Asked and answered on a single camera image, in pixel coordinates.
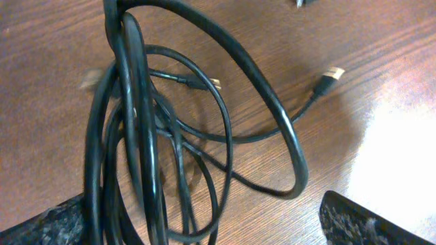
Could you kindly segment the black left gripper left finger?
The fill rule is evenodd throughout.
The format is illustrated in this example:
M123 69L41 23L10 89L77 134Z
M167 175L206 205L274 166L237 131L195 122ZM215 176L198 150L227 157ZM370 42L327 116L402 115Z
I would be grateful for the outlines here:
M1 244L81 244L84 197L77 195L1 232Z

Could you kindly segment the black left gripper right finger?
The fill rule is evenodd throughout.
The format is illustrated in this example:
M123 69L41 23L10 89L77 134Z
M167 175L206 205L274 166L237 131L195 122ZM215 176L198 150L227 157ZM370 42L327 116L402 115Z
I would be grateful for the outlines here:
M329 244L429 244L334 191L326 191L319 219Z

